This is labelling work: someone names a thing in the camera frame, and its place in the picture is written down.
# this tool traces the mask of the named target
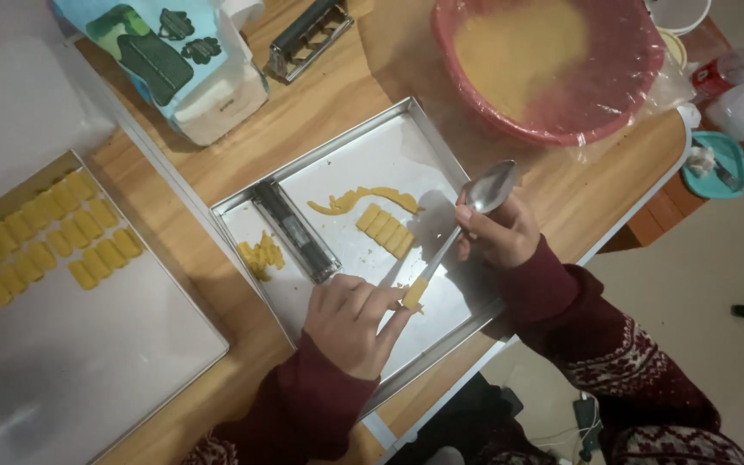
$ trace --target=metal spoon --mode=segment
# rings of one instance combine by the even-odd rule
[[[495,208],[501,206],[504,200],[510,196],[512,188],[515,187],[518,180],[518,169],[516,162],[512,160],[502,161],[477,179],[466,193],[465,203],[480,214],[488,214]],[[421,272],[421,275],[409,287],[407,295],[401,301],[404,307],[413,309],[418,304],[423,292],[427,290],[429,280],[435,275],[435,271],[440,265],[440,261],[446,255],[446,252],[455,243],[458,235],[461,234],[460,225],[452,231],[444,245],[440,246],[439,251],[432,260],[429,260],[427,267]]]

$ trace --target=metal baking tray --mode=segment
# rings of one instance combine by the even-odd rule
[[[412,283],[455,227],[455,201],[469,177],[413,98],[359,124],[328,143],[286,164],[263,180],[280,184],[313,230],[343,264],[341,272],[361,276],[376,285]],[[212,216],[241,263],[236,244],[260,240],[269,223],[253,205],[252,187],[212,206]],[[409,214],[385,198],[362,198],[351,212],[327,216],[310,208],[313,200],[328,205],[329,195],[349,189],[392,187],[412,194],[426,210]],[[417,247],[403,261],[392,257],[355,222],[367,205],[376,202],[415,234]],[[274,313],[293,345],[298,340],[313,283],[278,244],[287,258],[282,270],[267,267],[272,279],[250,280]],[[501,312],[502,304],[484,276],[479,258],[458,263],[452,251],[442,261],[421,302],[424,315],[415,315],[395,345],[381,374],[381,384],[363,415],[407,386],[444,355],[462,344]],[[381,328],[391,313],[387,313]]]
[[[0,218],[70,171],[90,174],[87,161],[60,156],[0,198]],[[93,462],[228,351],[136,213],[102,185],[97,196],[119,220],[102,238],[130,227],[145,250],[91,291],[67,268],[82,251],[55,254],[56,267],[0,309],[0,463]]]

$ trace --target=floor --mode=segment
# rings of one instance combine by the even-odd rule
[[[744,2],[713,0],[710,14],[734,47],[744,47]],[[713,401],[722,431],[744,449],[744,321],[729,314],[744,303],[744,196],[708,202],[648,248],[599,255],[587,268],[605,283],[605,298]],[[553,365],[515,344],[481,373],[521,399],[518,420],[533,444],[574,457],[572,402],[580,394]],[[604,460],[594,454],[593,462]]]

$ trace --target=maroon sweater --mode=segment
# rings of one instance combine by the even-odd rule
[[[542,238],[533,257],[501,277],[511,330],[598,399],[605,460],[744,464],[719,433],[713,404],[630,317],[602,299],[587,270],[562,265]],[[431,312],[425,318],[431,318]],[[183,465],[338,459],[377,386],[341,372],[307,334],[266,375],[243,419],[218,425]],[[520,428],[495,428],[479,462],[547,463]]]

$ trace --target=wooden countertop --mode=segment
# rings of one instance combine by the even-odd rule
[[[87,40],[77,48],[207,205],[415,95],[470,176],[497,160],[520,163],[526,172],[521,194],[543,233],[561,259],[576,261],[684,150],[685,128],[677,112],[643,122],[593,164],[580,164],[561,150],[521,146],[485,129],[460,105],[442,69],[428,35],[431,2],[406,4],[350,1],[356,25],[292,85],[270,81],[263,108],[204,148],[175,134],[107,54]],[[267,0],[265,14],[245,30],[255,63],[265,63],[271,40],[307,5]],[[201,306],[232,344],[219,363],[100,461],[175,462],[215,423],[243,415],[264,374],[292,351],[269,309],[124,132],[116,132],[93,157],[100,181],[156,235],[158,253],[180,263]],[[493,334],[500,333],[500,324],[493,326]],[[405,433],[494,342],[477,333],[378,408],[378,415],[396,435]],[[371,463],[383,452],[358,425],[343,461]]]

